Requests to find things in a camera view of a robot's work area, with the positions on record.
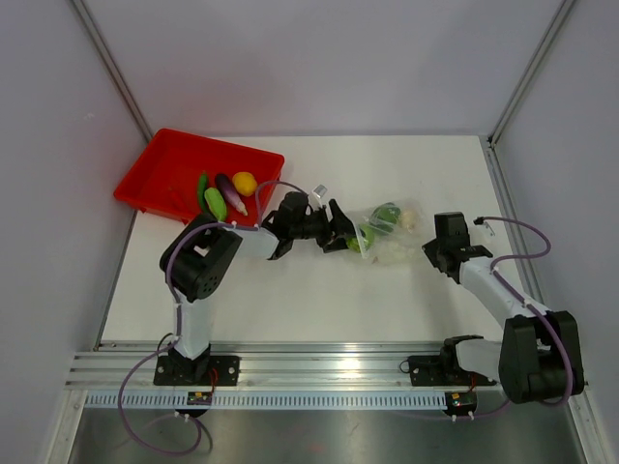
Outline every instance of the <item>yellow fruit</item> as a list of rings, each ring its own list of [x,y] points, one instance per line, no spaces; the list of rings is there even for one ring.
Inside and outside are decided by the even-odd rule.
[[[250,172],[237,172],[232,178],[232,184],[243,196],[253,195],[258,188],[258,183]]]

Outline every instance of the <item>eggplant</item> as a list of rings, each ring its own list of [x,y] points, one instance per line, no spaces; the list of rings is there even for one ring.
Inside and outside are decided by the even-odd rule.
[[[241,200],[239,193],[236,191],[236,188],[234,188],[232,181],[228,179],[228,176],[225,174],[218,174],[215,176],[215,185],[220,191],[221,196],[223,196],[223,199],[232,205],[236,211],[243,216],[248,215],[248,209],[245,207],[245,203]]]

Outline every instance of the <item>red plastic tray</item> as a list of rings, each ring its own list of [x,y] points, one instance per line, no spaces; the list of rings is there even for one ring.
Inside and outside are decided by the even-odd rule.
[[[237,172],[248,171],[260,184],[278,180],[283,162],[283,156],[275,153],[161,129],[116,188],[114,197],[143,213],[188,223],[200,213],[196,189],[203,171],[209,177],[209,187],[215,186],[215,176],[221,172],[232,179]],[[260,192],[264,208],[274,187],[267,186]],[[226,221],[254,225],[257,221],[254,197],[241,198],[249,215],[243,216],[226,205]]]

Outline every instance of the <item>gray wall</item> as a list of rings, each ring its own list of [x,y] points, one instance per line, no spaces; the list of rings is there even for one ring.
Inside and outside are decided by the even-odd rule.
[[[516,209],[553,240],[549,306],[578,320],[586,377],[619,450],[619,3],[582,0],[505,138]]]
[[[88,0],[153,129],[488,134],[559,0]]]
[[[0,450],[23,464],[92,347],[131,219],[112,191],[143,141],[65,1],[1,10]]]

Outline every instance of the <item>metal floor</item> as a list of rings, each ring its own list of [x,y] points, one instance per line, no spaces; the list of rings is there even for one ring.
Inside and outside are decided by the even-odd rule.
[[[500,399],[488,393],[483,410]],[[192,444],[193,426],[181,420],[140,428],[166,414],[129,410],[133,428],[148,442],[170,450]],[[157,455],[127,439],[118,412],[86,409],[72,464],[375,464],[375,463],[585,463],[569,410],[537,404],[512,405],[494,419],[458,422],[436,418],[439,412],[389,411],[209,411],[202,416],[214,446],[204,439],[182,458]]]

